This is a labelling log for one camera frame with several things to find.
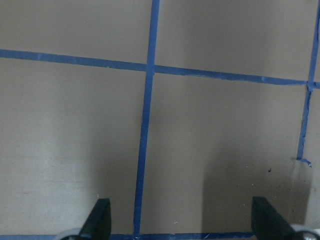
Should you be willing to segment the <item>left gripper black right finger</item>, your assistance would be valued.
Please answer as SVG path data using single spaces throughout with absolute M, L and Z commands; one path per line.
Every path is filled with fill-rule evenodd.
M 251 229 L 258 240 L 299 239 L 299 234 L 274 209 L 268 200 L 261 196 L 252 198 Z

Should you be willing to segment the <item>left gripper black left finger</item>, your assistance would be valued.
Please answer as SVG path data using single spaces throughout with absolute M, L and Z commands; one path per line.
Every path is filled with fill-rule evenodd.
M 109 198 L 96 201 L 80 229 L 81 240 L 108 240 L 111 235 L 111 203 Z

